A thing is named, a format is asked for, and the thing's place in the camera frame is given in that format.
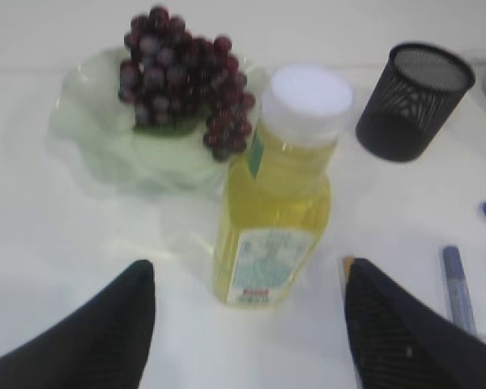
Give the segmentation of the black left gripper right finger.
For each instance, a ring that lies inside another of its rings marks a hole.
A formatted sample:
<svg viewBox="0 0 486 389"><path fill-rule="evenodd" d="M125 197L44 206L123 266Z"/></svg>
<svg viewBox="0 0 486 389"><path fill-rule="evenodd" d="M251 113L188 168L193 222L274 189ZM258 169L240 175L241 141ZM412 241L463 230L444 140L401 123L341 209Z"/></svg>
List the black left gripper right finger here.
<svg viewBox="0 0 486 389"><path fill-rule="evenodd" d="M486 344L367 259L352 265L344 314L363 388L486 388Z"/></svg>

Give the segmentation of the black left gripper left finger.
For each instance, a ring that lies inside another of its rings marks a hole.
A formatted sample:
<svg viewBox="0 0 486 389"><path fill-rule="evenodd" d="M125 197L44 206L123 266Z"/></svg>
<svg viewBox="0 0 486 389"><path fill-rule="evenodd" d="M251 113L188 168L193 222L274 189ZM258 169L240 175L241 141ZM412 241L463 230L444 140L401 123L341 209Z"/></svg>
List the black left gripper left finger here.
<svg viewBox="0 0 486 389"><path fill-rule="evenodd" d="M74 313L0 357L0 388L137 388L155 320L154 267L137 260Z"/></svg>

